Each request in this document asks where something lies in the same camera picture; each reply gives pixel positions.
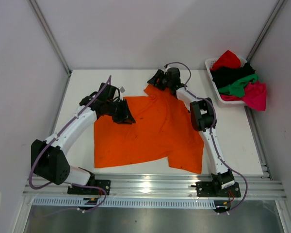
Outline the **orange t shirt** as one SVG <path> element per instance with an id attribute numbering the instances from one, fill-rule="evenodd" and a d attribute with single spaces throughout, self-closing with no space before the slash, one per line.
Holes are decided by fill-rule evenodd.
<path id="1" fill-rule="evenodd" d="M 94 123 L 95 167 L 167 158 L 171 168 L 200 174 L 204 142 L 193 129 L 185 104 L 169 90 L 148 85 L 144 92 L 145 96 L 125 98 L 134 124 L 116 124 L 111 116 L 101 116 Z"/>

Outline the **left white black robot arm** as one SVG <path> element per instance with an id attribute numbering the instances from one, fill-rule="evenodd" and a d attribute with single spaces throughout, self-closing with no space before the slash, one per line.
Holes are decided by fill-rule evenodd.
<path id="1" fill-rule="evenodd" d="M 45 140 L 36 139 L 31 145 L 31 170 L 29 184 L 32 189 L 33 175 L 60 185 L 75 184 L 85 194 L 91 194 L 96 187 L 92 172 L 71 166 L 66 155 L 81 134 L 101 116 L 111 116 L 116 124 L 134 124 L 128 102 L 123 98 L 124 88 L 101 83 L 99 90 L 85 96 L 71 119 L 56 133 Z"/>

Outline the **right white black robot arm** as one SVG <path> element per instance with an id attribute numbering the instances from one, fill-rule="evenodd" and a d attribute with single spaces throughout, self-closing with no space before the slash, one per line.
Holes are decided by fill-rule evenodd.
<path id="1" fill-rule="evenodd" d="M 224 195 L 235 184 L 231 168 L 225 164 L 225 158 L 218 143 L 216 134 L 216 113 L 211 98 L 202 98 L 191 92 L 180 80 L 180 70 L 176 67 L 159 69 L 147 81 L 148 84 L 160 89 L 168 89 L 178 100 L 189 107 L 191 124 L 199 132 L 210 159 L 213 172 L 210 187 L 214 194 Z"/>

